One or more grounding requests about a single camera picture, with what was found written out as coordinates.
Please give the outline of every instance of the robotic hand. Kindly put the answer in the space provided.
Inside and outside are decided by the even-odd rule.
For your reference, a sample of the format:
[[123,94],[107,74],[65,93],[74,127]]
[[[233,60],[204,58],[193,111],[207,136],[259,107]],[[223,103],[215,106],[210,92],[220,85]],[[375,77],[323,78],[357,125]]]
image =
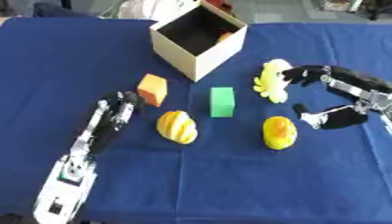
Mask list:
[[338,129],[364,123],[368,111],[381,114],[386,128],[392,134],[392,84],[375,77],[367,77],[340,66],[299,66],[283,71],[286,81],[302,83],[307,87],[315,81],[327,85],[327,91],[353,101],[353,105],[328,108],[319,114],[310,114],[303,104],[294,105],[300,119],[314,129]]
[[94,155],[103,151],[141,105],[133,92],[109,94],[94,105],[87,127],[69,154],[56,162],[37,197],[33,215],[38,223],[66,224],[74,218],[97,177]]

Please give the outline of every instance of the floor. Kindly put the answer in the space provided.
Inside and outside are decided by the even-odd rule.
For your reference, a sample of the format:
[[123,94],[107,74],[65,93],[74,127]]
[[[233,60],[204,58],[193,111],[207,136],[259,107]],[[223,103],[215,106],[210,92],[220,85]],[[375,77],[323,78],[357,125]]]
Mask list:
[[[98,15],[117,0],[72,0],[76,11]],[[371,22],[367,15],[330,12],[319,9],[320,0],[228,0],[234,6],[239,19],[251,23],[269,22],[321,22],[321,23],[392,23],[391,15],[382,15]],[[9,0],[18,14],[31,15],[32,4],[48,2],[58,4],[60,0]]]

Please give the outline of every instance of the cardboard box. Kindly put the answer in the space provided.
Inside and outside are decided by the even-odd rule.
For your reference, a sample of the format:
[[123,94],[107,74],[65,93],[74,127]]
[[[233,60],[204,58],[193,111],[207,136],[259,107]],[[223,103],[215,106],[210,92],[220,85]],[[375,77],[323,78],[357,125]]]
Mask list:
[[[201,1],[169,21],[150,27],[154,51],[199,81],[242,49],[247,26],[211,4]],[[221,34],[233,35],[218,43]]]

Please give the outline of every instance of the toy fruit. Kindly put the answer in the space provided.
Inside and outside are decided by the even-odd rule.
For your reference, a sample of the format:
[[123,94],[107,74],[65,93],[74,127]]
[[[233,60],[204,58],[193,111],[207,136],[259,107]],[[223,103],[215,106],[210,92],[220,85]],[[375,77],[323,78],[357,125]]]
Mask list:
[[185,111],[169,111],[157,120],[157,131],[179,144],[189,144],[198,136],[196,123]]
[[217,42],[219,43],[219,42],[221,42],[221,41],[227,39],[227,38],[230,37],[231,35],[233,35],[233,33],[230,32],[230,31],[227,31],[227,32],[223,33],[222,35],[220,35],[220,37],[218,38],[218,41],[217,41]]
[[297,128],[286,117],[273,116],[262,126],[265,144],[272,150],[280,151],[294,144],[297,139]]

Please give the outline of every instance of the white plush toy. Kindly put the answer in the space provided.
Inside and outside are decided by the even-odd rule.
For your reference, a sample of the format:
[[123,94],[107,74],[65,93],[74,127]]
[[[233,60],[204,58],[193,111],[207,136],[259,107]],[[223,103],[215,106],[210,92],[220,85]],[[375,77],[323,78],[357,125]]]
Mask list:
[[253,89],[261,97],[269,97],[274,103],[286,102],[288,94],[284,89],[290,82],[284,81],[282,71],[291,69],[292,66],[284,59],[273,59],[263,66],[260,77],[255,77]]

